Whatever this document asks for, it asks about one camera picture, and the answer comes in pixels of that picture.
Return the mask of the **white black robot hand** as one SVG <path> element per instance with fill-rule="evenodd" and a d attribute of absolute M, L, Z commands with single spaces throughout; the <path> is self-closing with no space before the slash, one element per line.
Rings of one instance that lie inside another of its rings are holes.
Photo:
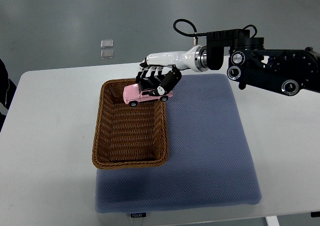
<path fill-rule="evenodd" d="M 191 69 L 195 72 L 207 71 L 207 47 L 195 45 L 188 51 L 169 51 L 149 54 L 140 64 L 136 76 L 139 83 L 150 72 L 154 76 L 155 72 L 160 76 L 163 68 L 170 68 L 161 83 L 150 93 L 152 96 L 163 96 L 168 94 L 178 84 L 182 78 L 181 71 Z"/>

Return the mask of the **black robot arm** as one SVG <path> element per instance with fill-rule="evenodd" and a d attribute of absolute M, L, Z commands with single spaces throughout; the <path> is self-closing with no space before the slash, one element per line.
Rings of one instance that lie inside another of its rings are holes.
<path fill-rule="evenodd" d="M 251 36 L 247 28 L 212 31 L 205 36 L 203 63 L 210 70 L 219 70 L 228 48 L 226 75 L 241 90 L 253 86 L 285 96 L 300 90 L 320 91 L 320 55 L 312 47 L 265 49 L 264 38 Z"/>

